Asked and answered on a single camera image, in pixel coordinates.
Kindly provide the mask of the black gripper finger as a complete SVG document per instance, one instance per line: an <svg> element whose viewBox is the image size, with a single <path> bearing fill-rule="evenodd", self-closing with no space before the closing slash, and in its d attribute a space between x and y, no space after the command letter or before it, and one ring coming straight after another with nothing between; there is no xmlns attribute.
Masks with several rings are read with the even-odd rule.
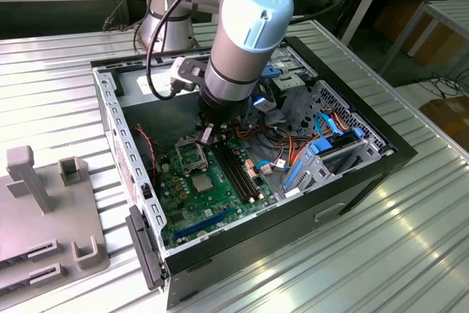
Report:
<svg viewBox="0 0 469 313"><path fill-rule="evenodd" d="M204 146L210 146L213 143L213 124L208 123L200 127L196 136L196 143Z"/></svg>

